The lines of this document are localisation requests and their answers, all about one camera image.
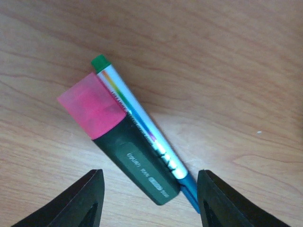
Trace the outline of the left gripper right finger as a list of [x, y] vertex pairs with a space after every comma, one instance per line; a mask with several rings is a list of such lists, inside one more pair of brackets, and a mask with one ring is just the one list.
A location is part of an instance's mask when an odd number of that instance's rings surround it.
[[200, 170], [197, 198], [204, 227], [287, 227], [210, 170]]

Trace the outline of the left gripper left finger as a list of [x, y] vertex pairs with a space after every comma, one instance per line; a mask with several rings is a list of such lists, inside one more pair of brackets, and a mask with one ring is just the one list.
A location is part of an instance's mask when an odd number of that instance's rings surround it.
[[105, 195], [101, 169], [87, 172], [78, 181], [20, 220], [14, 227], [98, 227]]

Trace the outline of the pink cap black highlighter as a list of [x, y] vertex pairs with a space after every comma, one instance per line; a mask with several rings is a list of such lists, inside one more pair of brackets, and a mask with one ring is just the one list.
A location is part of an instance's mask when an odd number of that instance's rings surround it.
[[97, 75], [87, 75], [57, 100], [155, 204], [164, 205], [179, 194], [176, 178]]

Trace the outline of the blue cap pen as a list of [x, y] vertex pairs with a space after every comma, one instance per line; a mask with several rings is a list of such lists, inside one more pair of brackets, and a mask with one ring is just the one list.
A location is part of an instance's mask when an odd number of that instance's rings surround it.
[[187, 200], [197, 213], [200, 213], [197, 199], [197, 183], [185, 164], [177, 156], [158, 126], [149, 117], [145, 109], [125, 84], [112, 64], [104, 55], [99, 55], [91, 61], [99, 79], [106, 85], [114, 97], [121, 103], [137, 124], [147, 141], [151, 144], [157, 155], [177, 179]]

